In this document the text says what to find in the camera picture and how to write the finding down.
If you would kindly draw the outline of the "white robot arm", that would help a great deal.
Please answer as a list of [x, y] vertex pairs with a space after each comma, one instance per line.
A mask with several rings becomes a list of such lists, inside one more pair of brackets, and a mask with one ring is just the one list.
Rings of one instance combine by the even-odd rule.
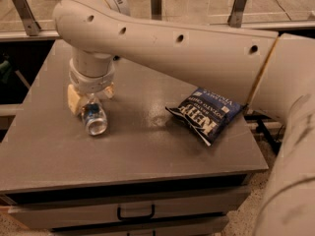
[[253, 236], [315, 236], [314, 39], [135, 19], [126, 0], [62, 0], [53, 20], [79, 93], [108, 87], [117, 55], [284, 123]]

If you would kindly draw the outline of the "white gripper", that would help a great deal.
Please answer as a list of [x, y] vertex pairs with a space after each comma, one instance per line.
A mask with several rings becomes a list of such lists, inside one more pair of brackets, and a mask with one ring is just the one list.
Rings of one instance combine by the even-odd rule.
[[77, 116], [87, 102], [87, 97], [83, 93], [96, 93], [103, 90], [104, 95], [111, 99], [114, 96], [114, 72], [115, 68], [112, 62], [106, 66], [107, 71], [97, 77], [89, 77], [81, 74], [70, 60], [69, 78], [71, 84], [68, 85], [68, 107], [71, 112]]

